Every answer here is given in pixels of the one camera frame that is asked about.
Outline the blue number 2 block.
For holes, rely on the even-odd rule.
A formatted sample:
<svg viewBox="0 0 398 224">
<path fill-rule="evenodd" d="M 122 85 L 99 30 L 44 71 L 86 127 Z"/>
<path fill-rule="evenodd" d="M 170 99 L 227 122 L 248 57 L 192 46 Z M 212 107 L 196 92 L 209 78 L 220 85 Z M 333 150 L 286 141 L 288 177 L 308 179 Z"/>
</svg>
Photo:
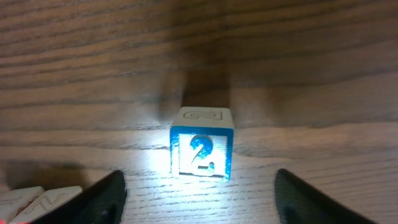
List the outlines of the blue number 2 block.
<svg viewBox="0 0 398 224">
<path fill-rule="evenodd" d="M 170 171 L 176 178 L 228 182 L 234 141 L 229 108 L 183 106 L 170 129 Z"/>
</svg>

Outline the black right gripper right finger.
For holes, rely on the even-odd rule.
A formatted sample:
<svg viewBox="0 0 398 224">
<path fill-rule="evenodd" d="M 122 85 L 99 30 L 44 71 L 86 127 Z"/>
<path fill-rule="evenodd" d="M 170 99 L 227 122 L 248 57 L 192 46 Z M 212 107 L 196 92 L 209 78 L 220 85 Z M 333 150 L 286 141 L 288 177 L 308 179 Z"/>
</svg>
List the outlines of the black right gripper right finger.
<svg viewBox="0 0 398 224">
<path fill-rule="evenodd" d="M 287 169 L 276 172 L 274 198 L 282 224 L 375 224 Z"/>
</svg>

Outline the red letter I block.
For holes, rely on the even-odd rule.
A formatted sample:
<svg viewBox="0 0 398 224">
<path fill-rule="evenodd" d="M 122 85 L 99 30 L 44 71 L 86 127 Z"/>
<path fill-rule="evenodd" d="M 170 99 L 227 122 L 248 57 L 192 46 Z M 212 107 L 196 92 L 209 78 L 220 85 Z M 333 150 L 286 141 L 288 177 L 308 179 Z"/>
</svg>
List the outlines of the red letter I block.
<svg viewBox="0 0 398 224">
<path fill-rule="evenodd" d="M 30 223 L 67 203 L 82 192 L 78 185 L 45 191 L 26 207 L 11 224 Z"/>
</svg>

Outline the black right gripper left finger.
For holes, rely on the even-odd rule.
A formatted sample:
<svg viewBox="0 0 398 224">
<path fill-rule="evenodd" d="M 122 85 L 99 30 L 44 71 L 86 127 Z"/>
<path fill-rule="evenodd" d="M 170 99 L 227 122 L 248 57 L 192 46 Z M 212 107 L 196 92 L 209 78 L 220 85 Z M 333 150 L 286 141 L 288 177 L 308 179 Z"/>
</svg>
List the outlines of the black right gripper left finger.
<svg viewBox="0 0 398 224">
<path fill-rule="evenodd" d="M 120 224 L 126 200 L 124 173 L 115 170 L 32 224 Z"/>
</svg>

